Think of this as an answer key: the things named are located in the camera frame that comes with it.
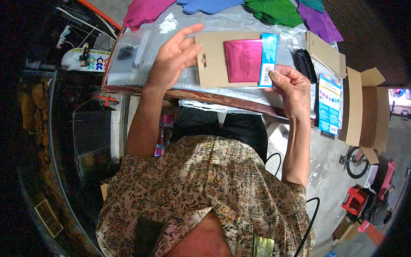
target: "blue label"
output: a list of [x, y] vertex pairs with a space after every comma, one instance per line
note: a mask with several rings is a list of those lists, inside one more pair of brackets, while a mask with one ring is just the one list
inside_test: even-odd
[[328, 75], [321, 73], [319, 82], [319, 123], [322, 131], [338, 135], [339, 100], [341, 84]]
[[272, 81], [268, 74], [270, 73], [270, 70], [275, 68], [278, 35], [263, 33], [261, 34], [261, 39], [263, 40], [263, 56], [261, 60], [260, 81], [258, 86], [271, 87]]

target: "floral shirt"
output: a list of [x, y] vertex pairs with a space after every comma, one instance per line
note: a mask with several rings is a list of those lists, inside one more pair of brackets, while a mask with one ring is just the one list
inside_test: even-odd
[[[233, 256], [293, 256], [310, 223], [304, 186], [279, 181], [250, 146], [202, 135], [161, 157], [124, 157], [97, 240], [106, 256], [165, 256], [210, 210]], [[314, 242], [311, 229], [300, 256]]]

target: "hang hole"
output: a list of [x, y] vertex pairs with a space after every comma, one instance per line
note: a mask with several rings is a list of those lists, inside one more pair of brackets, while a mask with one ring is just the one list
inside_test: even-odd
[[204, 67], [207, 67], [207, 59], [206, 59], [206, 54], [203, 53], [203, 58], [201, 59], [201, 62], [204, 64]]

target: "hand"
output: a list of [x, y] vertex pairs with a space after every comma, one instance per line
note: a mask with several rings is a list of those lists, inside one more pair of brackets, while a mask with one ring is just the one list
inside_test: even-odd
[[204, 24], [201, 23], [183, 28], [160, 47], [145, 87], [169, 90], [185, 68], [197, 64], [197, 54], [201, 50], [201, 44], [195, 43], [193, 37], [185, 38], [185, 36], [202, 29]]
[[277, 64], [275, 70], [270, 71], [269, 75], [277, 89], [265, 88], [264, 90], [277, 91], [281, 94], [286, 116], [298, 120], [309, 120], [311, 113], [309, 79], [293, 67], [281, 64]]

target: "black pants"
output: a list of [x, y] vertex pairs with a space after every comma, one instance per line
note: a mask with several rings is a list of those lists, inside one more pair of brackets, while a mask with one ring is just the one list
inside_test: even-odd
[[260, 115], [227, 114], [220, 128], [215, 111], [181, 107], [170, 141], [176, 142], [184, 136], [196, 135], [215, 135], [241, 141], [252, 147], [266, 162], [268, 138]]

